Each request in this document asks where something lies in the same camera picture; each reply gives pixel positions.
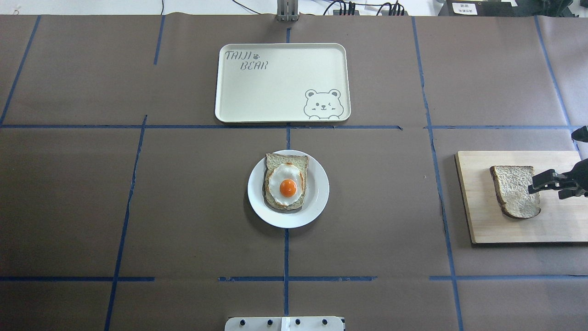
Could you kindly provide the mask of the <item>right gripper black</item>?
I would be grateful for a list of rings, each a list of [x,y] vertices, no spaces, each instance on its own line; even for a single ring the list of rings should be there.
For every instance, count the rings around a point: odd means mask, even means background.
[[[571,180],[576,183],[576,186],[571,187]],[[568,171],[568,178],[554,169],[549,169],[532,176],[531,181],[531,185],[527,187],[530,194],[544,190],[559,190],[560,200],[571,197],[587,197],[588,159],[576,163],[572,170]]]

